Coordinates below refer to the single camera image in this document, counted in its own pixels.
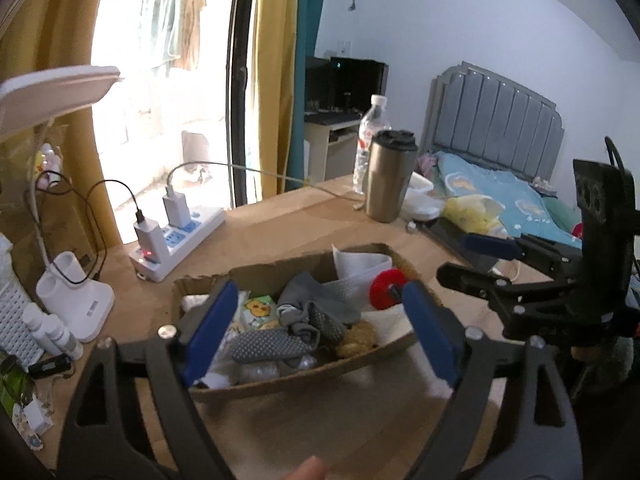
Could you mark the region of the left hand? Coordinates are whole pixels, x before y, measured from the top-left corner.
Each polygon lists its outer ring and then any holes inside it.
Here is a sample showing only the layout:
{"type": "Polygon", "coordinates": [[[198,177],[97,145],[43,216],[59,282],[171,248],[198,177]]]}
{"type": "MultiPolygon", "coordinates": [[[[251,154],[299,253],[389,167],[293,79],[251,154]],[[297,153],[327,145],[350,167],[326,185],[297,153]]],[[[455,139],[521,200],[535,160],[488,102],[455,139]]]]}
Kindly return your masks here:
{"type": "Polygon", "coordinates": [[[328,471],[329,467],[324,460],[317,456],[310,456],[283,477],[283,480],[324,480],[328,471]]]}

